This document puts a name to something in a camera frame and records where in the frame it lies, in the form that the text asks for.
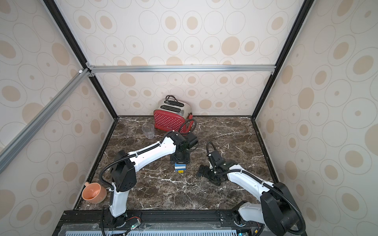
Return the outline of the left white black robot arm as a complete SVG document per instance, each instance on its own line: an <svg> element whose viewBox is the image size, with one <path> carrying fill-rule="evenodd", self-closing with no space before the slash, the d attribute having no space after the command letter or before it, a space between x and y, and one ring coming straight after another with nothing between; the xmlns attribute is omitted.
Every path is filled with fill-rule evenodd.
<svg viewBox="0 0 378 236"><path fill-rule="evenodd" d="M115 160L99 172L99 181L109 188L109 212L112 217L125 216L129 191L136 185L136 173L167 155L170 162L184 170L190 163L192 148L198 145L194 134L197 121L189 119L178 130L167 132L160 141L126 153L121 150Z"/></svg>

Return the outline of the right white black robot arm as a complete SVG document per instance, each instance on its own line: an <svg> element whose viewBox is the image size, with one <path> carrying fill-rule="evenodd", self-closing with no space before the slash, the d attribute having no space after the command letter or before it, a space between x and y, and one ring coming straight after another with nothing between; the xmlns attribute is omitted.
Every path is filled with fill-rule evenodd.
<svg viewBox="0 0 378 236"><path fill-rule="evenodd" d="M207 150L209 166L201 165L198 177L220 186L230 181L259 199L259 204L240 202L232 210L234 223L241 227L248 222L257 223L260 229L267 227L277 236L286 233L303 235L306 223L302 212L285 184L271 183L246 171L232 160L222 158L217 149Z"/></svg>

